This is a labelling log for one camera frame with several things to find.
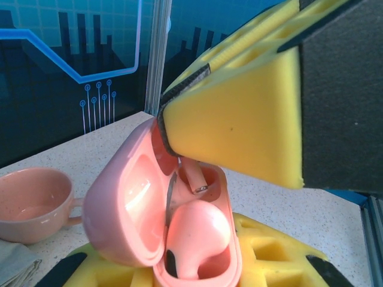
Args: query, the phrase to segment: yellow foam holder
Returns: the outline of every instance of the yellow foam holder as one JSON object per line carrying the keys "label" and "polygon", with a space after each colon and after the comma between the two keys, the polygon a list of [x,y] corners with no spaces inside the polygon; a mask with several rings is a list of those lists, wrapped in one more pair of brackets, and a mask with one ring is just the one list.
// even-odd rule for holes
{"label": "yellow foam holder", "polygon": [[202,53],[174,82],[166,89],[173,88],[186,77],[199,68],[210,65],[212,71],[216,71],[228,60],[235,57],[239,52],[248,48],[251,44],[264,37],[267,33],[277,28],[299,12],[299,0],[287,0],[244,24],[243,27],[232,33],[218,45]]}
{"label": "yellow foam holder", "polygon": [[[306,259],[315,255],[327,260],[320,251],[296,239],[234,213],[234,222],[242,252],[242,276],[238,287],[328,287]],[[90,244],[69,255],[84,252],[87,258],[64,287],[154,287],[152,268],[133,268],[103,259]]]}
{"label": "yellow foam holder", "polygon": [[163,123],[173,151],[302,188],[299,49],[277,50],[346,1],[313,2],[168,102]]}

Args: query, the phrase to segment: blue backdrop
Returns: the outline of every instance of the blue backdrop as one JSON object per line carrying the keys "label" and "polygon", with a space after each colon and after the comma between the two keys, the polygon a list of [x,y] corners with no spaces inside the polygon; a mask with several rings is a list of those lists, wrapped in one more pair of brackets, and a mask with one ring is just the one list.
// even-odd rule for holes
{"label": "blue backdrop", "polygon": [[[274,4],[173,0],[163,86]],[[2,0],[0,166],[143,110],[152,18],[153,0]]]}

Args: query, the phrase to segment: white countertop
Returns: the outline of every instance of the white countertop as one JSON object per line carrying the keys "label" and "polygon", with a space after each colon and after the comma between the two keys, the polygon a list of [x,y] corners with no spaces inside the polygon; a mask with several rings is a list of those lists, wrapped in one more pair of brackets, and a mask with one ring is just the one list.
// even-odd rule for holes
{"label": "white countertop", "polygon": [[[84,197],[129,133],[150,117],[140,112],[0,169],[0,175],[32,166],[55,167],[71,177],[76,197]],[[323,190],[291,191],[230,170],[225,173],[233,211],[324,252],[355,287],[371,286],[359,206]],[[42,258],[32,286],[87,242],[82,225],[76,225],[30,246]]]}

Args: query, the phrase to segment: ceramic cup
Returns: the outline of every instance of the ceramic cup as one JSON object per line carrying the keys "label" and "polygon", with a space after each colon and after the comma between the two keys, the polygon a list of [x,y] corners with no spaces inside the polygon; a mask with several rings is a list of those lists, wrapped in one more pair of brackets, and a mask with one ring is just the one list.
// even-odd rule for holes
{"label": "ceramic cup", "polygon": [[69,217],[82,206],[75,199],[72,182],[65,173],[33,167],[0,177],[0,239],[33,244],[63,226],[81,223]]}

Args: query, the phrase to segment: circuit line graphic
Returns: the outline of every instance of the circuit line graphic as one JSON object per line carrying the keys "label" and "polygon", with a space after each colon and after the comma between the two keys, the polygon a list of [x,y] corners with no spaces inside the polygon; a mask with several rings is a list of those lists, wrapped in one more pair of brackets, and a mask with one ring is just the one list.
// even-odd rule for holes
{"label": "circuit line graphic", "polygon": [[142,0],[138,0],[135,59],[134,66],[131,68],[81,76],[72,67],[70,67],[60,56],[58,56],[46,43],[44,43],[43,40],[37,37],[29,29],[0,29],[0,40],[28,40],[32,45],[39,49],[40,52],[42,52],[54,64],[56,64],[59,68],[61,68],[61,70],[67,73],[68,76],[70,76],[79,84],[104,80],[106,78],[113,78],[117,76],[132,74],[137,71],[139,58],[139,41],[141,33],[141,11]]}

